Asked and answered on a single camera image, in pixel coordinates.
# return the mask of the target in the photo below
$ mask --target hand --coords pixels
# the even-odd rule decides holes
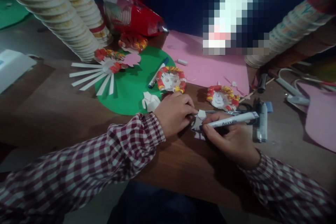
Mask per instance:
[[[198,111],[189,95],[176,92],[166,96],[153,113],[165,137],[169,138],[187,127],[194,119],[192,115],[197,115]]]
[[[208,139],[216,145],[229,159],[246,170],[254,169],[260,162],[260,154],[254,148],[252,136],[245,122],[238,122],[227,126],[230,131],[221,136],[208,123],[229,118],[231,115],[223,113],[211,114],[203,122],[203,130]]]

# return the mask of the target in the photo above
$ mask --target green paper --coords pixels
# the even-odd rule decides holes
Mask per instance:
[[[143,114],[147,111],[142,107],[143,92],[148,91],[152,95],[156,95],[161,100],[162,92],[155,83],[152,89],[148,88],[153,76],[156,74],[159,66],[166,57],[169,58],[167,66],[174,66],[172,58],[164,51],[148,46],[141,54],[140,65],[134,65],[122,70],[114,75],[114,92],[108,95],[110,81],[104,90],[103,95],[97,96],[99,101],[115,113],[133,116],[138,112]],[[96,92],[98,92],[105,78],[95,84]]]
[[[0,30],[12,26],[29,15],[29,11],[16,0],[0,0]]]

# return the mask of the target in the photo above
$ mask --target checkered shirt sleeve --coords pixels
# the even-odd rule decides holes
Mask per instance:
[[[104,187],[135,177],[165,142],[154,114],[136,114],[104,135],[49,153],[8,175],[0,223],[62,223]]]
[[[299,170],[260,152],[254,170],[240,169],[254,193],[282,223],[336,223],[336,205],[329,193]]]

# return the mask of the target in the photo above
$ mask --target pink construction paper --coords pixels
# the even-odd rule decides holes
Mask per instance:
[[[309,95],[306,132],[318,144],[336,152],[336,93],[315,86],[299,84]]]
[[[249,80],[244,56],[237,55],[203,55],[203,38],[177,31],[170,31],[163,51],[175,61],[176,66],[184,71],[188,83],[210,87],[220,82],[223,86],[231,86],[235,95],[249,93]],[[177,63],[184,60],[188,65]]]
[[[134,65],[139,65],[140,61],[141,61],[141,56],[139,54],[130,53],[130,54],[125,55],[125,58],[122,61],[122,63],[129,65],[130,67],[133,67]]]

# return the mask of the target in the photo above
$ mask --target scissors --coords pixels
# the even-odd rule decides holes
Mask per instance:
[[[238,108],[235,111],[226,112],[226,111],[223,111],[223,110],[208,110],[208,111],[206,111],[206,113],[215,114],[217,112],[221,112],[221,113],[224,113],[224,114],[237,116],[239,114],[244,114],[244,113],[252,112],[252,111],[253,111],[253,107],[250,104],[239,103]],[[248,122],[247,125],[255,124],[256,121],[257,121],[256,119],[253,119],[250,122]]]

